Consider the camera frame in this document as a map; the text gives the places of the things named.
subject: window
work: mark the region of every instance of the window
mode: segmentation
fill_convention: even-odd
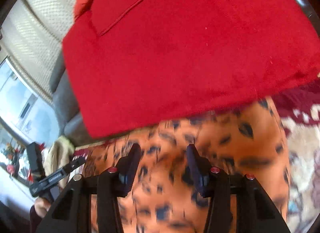
[[[52,107],[20,81],[7,60],[0,64],[0,117],[28,143],[48,146],[59,136]]]

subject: white surface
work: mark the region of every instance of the white surface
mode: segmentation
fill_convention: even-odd
[[[29,220],[29,211],[34,203],[29,189],[0,168],[0,201],[21,217]]]

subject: screw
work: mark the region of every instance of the screw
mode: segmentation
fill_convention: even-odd
[[[115,173],[118,171],[118,168],[117,167],[110,167],[110,168],[108,168],[107,171],[108,171],[108,173]]]
[[[212,173],[219,173],[220,172],[220,169],[218,167],[211,167],[210,171]]]
[[[82,178],[82,175],[81,175],[81,174],[76,174],[75,176],[73,176],[73,179],[74,179],[75,181],[81,180],[81,178]]]
[[[254,178],[255,178],[254,175],[250,174],[250,173],[247,173],[246,177],[247,177],[248,180],[254,180]]]

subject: gray leather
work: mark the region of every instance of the gray leather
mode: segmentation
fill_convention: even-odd
[[[308,17],[309,21],[320,36],[320,19],[308,0],[296,0],[301,7],[303,13]]]
[[[78,102],[70,86],[66,71],[63,73],[57,89],[53,94],[53,107],[61,130],[79,113]]]
[[[84,126],[81,113],[78,113],[67,123],[64,128],[64,134],[75,146],[97,141],[92,139],[88,134],[88,131]]]
[[[64,65],[63,53],[61,51],[49,79],[49,87],[52,93],[56,91],[65,70],[66,67]]]

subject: leopard print fabric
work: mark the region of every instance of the leopard print fabric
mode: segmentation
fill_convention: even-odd
[[[279,115],[270,98],[243,110],[161,122],[95,147],[84,175],[98,175],[141,146],[141,160],[132,191],[119,198],[125,233],[203,232],[210,200],[196,192],[186,158],[194,143],[200,155],[229,174],[251,173],[286,220],[290,184],[288,147]],[[236,227],[236,199],[231,197]],[[98,230],[96,196],[92,226]]]

